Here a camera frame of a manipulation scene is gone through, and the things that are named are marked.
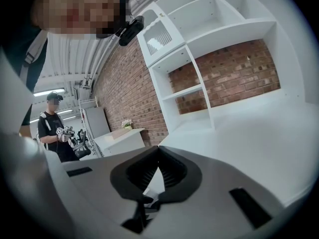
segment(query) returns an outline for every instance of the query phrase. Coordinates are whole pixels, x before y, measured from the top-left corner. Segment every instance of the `white bookshelf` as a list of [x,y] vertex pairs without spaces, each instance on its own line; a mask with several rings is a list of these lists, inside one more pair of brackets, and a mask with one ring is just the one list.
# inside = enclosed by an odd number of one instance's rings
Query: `white bookshelf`
[[[138,39],[168,132],[214,131],[215,108],[210,107],[195,58],[263,39],[275,19],[256,0],[158,0],[141,14],[146,23]],[[199,83],[173,93],[168,74],[190,62]],[[197,91],[203,91],[207,109],[181,115],[175,99]]]

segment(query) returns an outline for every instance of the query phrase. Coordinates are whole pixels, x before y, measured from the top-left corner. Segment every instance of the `white table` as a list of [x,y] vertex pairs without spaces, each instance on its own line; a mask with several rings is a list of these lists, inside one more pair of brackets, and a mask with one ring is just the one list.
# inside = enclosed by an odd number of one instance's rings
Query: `white table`
[[145,128],[132,129],[129,132],[121,135],[115,140],[110,139],[111,133],[107,133],[94,139],[96,144],[101,149],[105,157],[117,155],[120,153],[128,152],[135,149],[145,147],[140,132]]

